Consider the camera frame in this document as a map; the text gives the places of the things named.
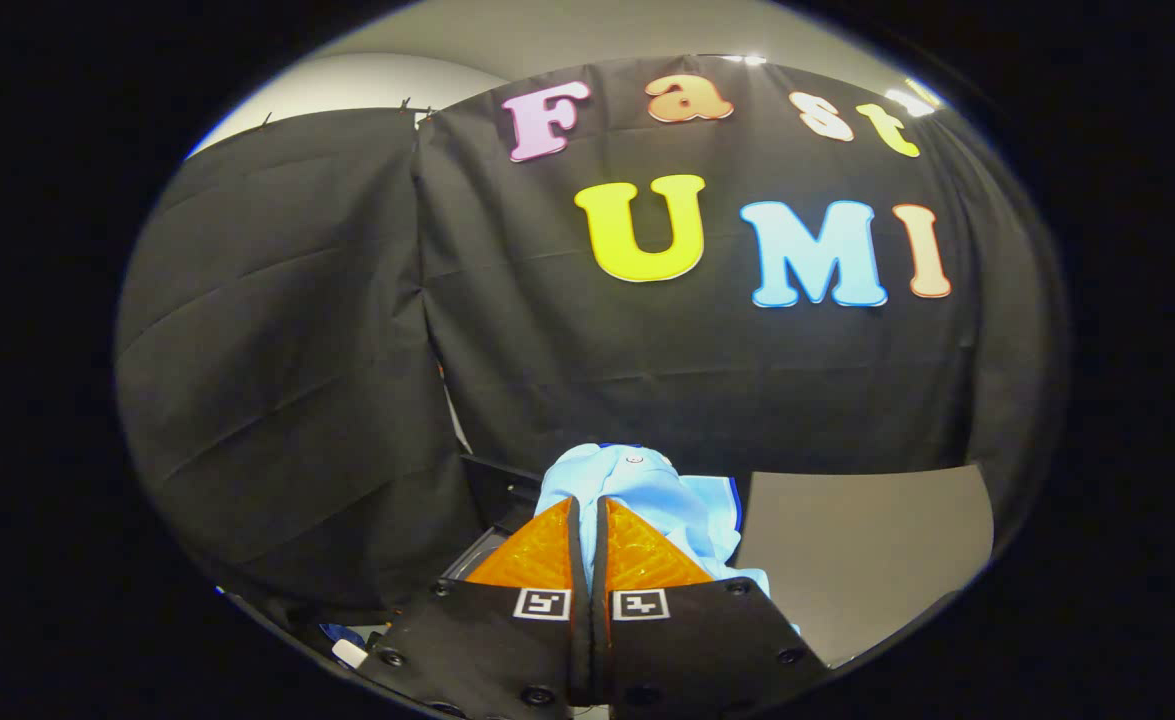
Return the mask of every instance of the yellow letter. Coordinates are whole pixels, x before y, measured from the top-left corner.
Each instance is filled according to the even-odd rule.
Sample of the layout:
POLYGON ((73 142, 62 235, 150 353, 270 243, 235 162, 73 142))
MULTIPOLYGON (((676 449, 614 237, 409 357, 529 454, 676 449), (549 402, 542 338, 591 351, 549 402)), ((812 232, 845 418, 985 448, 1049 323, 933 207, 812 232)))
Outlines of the yellow letter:
POLYGON ((934 213, 924 206, 894 206, 894 217, 907 226, 911 257, 916 264, 916 276, 911 280, 911 291, 921 297, 947 297, 952 283, 944 275, 944 261, 938 256, 934 237, 934 213))
POLYGON ((793 92, 787 95, 787 100, 801 109, 801 120, 805 120, 805 125, 810 126, 812 132, 831 140, 846 142, 853 140, 853 128, 837 116, 835 107, 828 101, 803 92, 793 92))
POLYGON ((650 100, 650 115, 664 123, 683 123, 684 120, 703 117, 716 120, 727 117, 734 106, 720 97, 710 79, 698 76, 659 78, 645 86, 645 92, 657 95, 650 100))
POLYGON ((689 272, 701 260, 701 214, 698 191, 707 183, 698 176, 666 176, 650 184, 666 197, 671 215, 671 247, 646 253, 636 244, 629 182, 597 184, 575 195, 575 206, 588 214, 591 249, 600 269, 620 281, 669 281, 689 272))
POLYGON ((872 126, 880 133, 880 140, 884 140, 885 144, 901 152, 908 159, 919 159, 920 147, 907 142, 904 140, 902 133, 899 133, 904 127, 901 120, 889 115, 880 105, 859 105, 855 109, 862 115, 867 115, 872 126))

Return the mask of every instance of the letter m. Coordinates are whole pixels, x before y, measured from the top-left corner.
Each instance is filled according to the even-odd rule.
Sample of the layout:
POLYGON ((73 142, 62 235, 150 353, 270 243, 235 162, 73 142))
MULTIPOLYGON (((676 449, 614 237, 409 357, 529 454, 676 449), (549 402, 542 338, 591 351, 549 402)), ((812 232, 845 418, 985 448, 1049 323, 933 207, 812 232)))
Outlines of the letter m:
POLYGON ((788 283, 788 268, 811 302, 822 302, 837 269, 840 278, 831 300, 838 305, 874 307, 888 300, 871 247, 875 214, 862 202, 842 200, 828 206, 817 240, 783 202, 752 202, 738 214, 756 228, 760 245, 760 290, 752 292, 757 305, 795 305, 801 294, 788 283))

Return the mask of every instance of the screw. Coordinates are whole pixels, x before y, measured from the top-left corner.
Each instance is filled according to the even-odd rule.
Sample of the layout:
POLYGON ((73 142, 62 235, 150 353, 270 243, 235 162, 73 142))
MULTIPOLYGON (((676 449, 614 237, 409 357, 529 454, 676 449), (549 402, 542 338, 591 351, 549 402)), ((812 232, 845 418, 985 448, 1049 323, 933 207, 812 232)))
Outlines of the screw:
POLYGON ((387 662, 387 665, 391 665, 392 667, 400 667, 405 664, 405 657, 394 650, 383 650, 378 652, 378 659, 387 662))
POLYGON ((526 705, 550 705, 551 701, 556 700, 556 695, 548 688, 529 685, 529 687, 524 688, 524 692, 521 693, 521 700, 526 705))

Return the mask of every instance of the ceiling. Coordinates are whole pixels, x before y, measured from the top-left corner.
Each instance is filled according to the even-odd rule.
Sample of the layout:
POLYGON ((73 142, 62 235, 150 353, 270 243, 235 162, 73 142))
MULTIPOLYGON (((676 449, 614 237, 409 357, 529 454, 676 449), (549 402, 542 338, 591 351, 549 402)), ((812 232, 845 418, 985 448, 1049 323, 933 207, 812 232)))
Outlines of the ceiling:
POLYGON ((763 0, 424 0, 308 59, 398 53, 515 79, 617 58, 759 55, 882 94, 904 74, 833 29, 763 0))

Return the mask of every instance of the blue object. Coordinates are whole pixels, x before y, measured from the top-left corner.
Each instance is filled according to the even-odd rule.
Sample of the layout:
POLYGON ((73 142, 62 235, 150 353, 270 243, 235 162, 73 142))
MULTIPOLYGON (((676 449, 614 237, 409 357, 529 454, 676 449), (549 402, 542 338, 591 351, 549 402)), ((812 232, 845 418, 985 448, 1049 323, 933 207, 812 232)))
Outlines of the blue object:
POLYGON ((325 632, 331 641, 349 641, 350 644, 354 644, 354 646, 364 647, 364 638, 360 637, 360 633, 355 632, 355 630, 348 628, 345 625, 322 624, 321 630, 325 632))
POLYGON ((689 559, 716 580, 746 577, 768 594, 764 570, 725 565, 741 534, 741 503, 732 478, 678 475, 671 462, 650 448, 579 445, 570 448, 542 479, 535 514, 577 497, 583 567, 596 558, 596 510, 602 497, 615 498, 659 530, 689 559))

